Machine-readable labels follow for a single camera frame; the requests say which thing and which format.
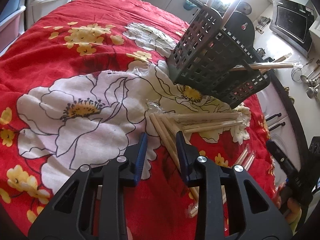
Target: red tablecloth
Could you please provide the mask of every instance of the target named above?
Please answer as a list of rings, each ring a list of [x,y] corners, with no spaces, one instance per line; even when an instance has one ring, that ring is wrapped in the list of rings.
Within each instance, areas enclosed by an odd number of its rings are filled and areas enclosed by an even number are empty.
[[[75,0],[1,57],[0,201],[23,233],[80,163],[105,164],[146,130],[143,180],[124,192],[127,226],[134,240],[194,239],[196,217],[185,215],[194,200],[145,114],[150,101],[177,113],[231,112],[166,76],[164,60],[187,28],[140,0]],[[272,196],[268,128],[257,97],[239,111],[245,125],[190,141],[224,166],[248,144],[256,152],[249,173]]]

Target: cabinet handle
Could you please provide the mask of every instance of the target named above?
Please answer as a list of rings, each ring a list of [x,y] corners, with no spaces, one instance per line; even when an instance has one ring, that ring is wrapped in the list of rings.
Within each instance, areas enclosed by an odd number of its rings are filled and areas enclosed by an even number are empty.
[[[275,125],[274,127],[269,129],[269,132],[273,131],[274,129],[278,128],[279,126],[285,126],[285,122],[282,123],[278,123],[277,125]]]
[[[271,119],[274,119],[275,117],[280,117],[281,116],[281,113],[279,114],[274,114],[273,116],[270,116],[266,119],[266,121],[270,121]]]
[[[198,11],[199,9],[197,9],[196,11],[195,11],[195,13],[192,15],[192,16],[195,16],[196,15],[196,12]]]

